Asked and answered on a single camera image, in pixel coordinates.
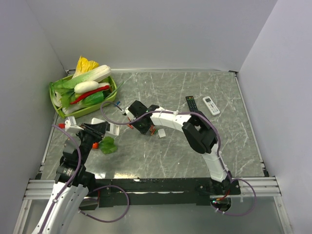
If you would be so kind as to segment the red white remote control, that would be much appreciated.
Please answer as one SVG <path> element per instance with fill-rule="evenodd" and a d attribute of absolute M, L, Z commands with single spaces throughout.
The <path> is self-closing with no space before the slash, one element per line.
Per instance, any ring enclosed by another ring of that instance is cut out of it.
<path fill-rule="evenodd" d="M 92 118 L 91 119 L 91 124 L 99 124 L 99 123 L 104 123 L 106 122 L 107 125 L 107 129 L 106 129 L 106 133 L 110 134 L 110 135 L 114 135 L 114 136 L 118 136 L 119 132 L 120 132 L 120 126 L 119 125 L 115 125 L 111 122 L 107 122 L 104 120 L 101 120 L 99 118 Z"/>

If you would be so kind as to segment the white battery cover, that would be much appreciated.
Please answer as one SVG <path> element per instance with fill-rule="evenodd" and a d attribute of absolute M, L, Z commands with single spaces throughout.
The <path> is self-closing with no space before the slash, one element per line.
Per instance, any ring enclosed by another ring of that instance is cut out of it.
<path fill-rule="evenodd" d="M 164 129 L 158 129 L 157 132 L 160 138 L 166 137 L 166 133 Z"/>

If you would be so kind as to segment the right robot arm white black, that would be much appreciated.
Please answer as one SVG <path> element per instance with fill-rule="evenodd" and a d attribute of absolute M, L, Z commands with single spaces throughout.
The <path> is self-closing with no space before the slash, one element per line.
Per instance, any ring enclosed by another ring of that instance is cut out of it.
<path fill-rule="evenodd" d="M 136 100 L 126 107 L 125 115 L 141 134 L 146 134 L 151 127 L 156 126 L 183 132 L 190 147 L 202 154 L 209 168 L 210 177 L 214 180 L 214 191 L 224 194 L 229 190 L 232 176 L 220 154 L 220 136 L 202 112 L 170 111 L 158 105 L 146 107 Z"/>

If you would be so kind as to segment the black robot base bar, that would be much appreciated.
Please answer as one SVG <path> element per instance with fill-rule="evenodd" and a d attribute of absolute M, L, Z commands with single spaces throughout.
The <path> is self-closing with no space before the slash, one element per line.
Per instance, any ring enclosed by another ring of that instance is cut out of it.
<path fill-rule="evenodd" d="M 96 188 L 100 190 L 89 195 L 99 198 L 100 208 L 127 204 L 209 206 L 212 198 L 241 194 L 238 181 L 217 182 L 209 177 L 97 179 Z"/>

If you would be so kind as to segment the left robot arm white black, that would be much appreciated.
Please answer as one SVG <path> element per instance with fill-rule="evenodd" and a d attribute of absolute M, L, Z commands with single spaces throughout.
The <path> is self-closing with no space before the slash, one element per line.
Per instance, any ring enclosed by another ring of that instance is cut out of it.
<path fill-rule="evenodd" d="M 35 234 L 64 234 L 67 232 L 79 205 L 86 196 L 95 193 L 96 179 L 86 170 L 85 162 L 95 143 L 103 140 L 110 124 L 83 123 L 80 126 L 65 122 L 63 132 L 67 139 L 49 201 L 33 230 Z"/>

